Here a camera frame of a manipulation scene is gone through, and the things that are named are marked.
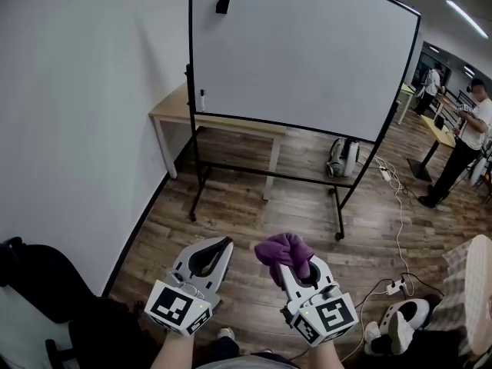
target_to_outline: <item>gray shirt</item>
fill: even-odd
[[[200,366],[198,369],[292,369],[291,365],[282,364],[280,362],[268,360],[266,358],[247,355],[245,357],[233,358],[212,362]]]

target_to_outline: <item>white shoe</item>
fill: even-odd
[[[390,319],[388,334],[391,338],[391,352],[394,355],[401,355],[412,342],[414,329],[405,321],[403,314],[397,311]]]
[[[234,332],[230,328],[221,328],[217,333],[217,339],[220,339],[221,337],[229,337],[233,341],[236,340]]]
[[[379,331],[379,326],[376,321],[371,321],[364,329],[364,340],[366,341],[364,345],[364,353],[367,355],[373,355],[375,357],[380,357],[383,354],[374,353],[371,348],[371,342],[374,339],[381,337],[381,332]]]

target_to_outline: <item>purple cloth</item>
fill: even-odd
[[[280,287],[280,276],[276,264],[292,267],[298,278],[308,278],[309,260],[314,256],[313,250],[307,246],[296,234],[284,232],[269,237],[266,241],[254,247],[256,258],[270,268],[270,276]]]

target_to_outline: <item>black shoe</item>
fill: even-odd
[[[419,197],[419,198],[418,198],[418,201],[419,201],[419,202],[420,202],[423,206],[425,206],[425,207],[427,207],[427,208],[432,209],[432,208],[435,208],[435,207],[436,207],[436,204],[430,201],[430,199],[429,199],[429,196],[428,196],[428,195],[426,195],[425,197],[424,197],[424,196]]]

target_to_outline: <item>wall baseboard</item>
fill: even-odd
[[[186,154],[188,149],[190,148],[191,144],[193,143],[193,138],[190,138],[186,145],[183,147],[181,152],[179,153],[179,156],[176,158],[175,164],[177,164]],[[123,265],[123,262],[126,259],[126,256],[128,255],[128,252],[130,251],[131,246],[133,245],[133,242],[135,242],[135,239],[138,235],[138,232],[140,232],[141,226],[144,224],[145,219],[147,218],[148,214],[150,213],[152,207],[154,206],[154,203],[157,201],[158,196],[160,195],[162,189],[166,185],[167,181],[169,180],[169,172],[166,172],[166,175],[162,178],[161,183],[155,190],[154,194],[151,197],[151,200],[148,202],[147,206],[145,207],[143,213],[141,214],[140,218],[137,221],[137,224],[133,228],[133,231],[130,234],[130,237],[126,241],[125,246],[123,247],[123,250],[120,253],[120,256],[118,257],[118,260],[116,261],[116,265],[113,268],[113,271],[111,272],[111,275],[109,276],[108,282],[106,283],[105,289],[102,292],[102,297],[108,297],[109,293],[111,292],[111,289],[113,288],[113,285],[115,284],[116,277],[118,276],[118,273],[121,269],[121,266]]]

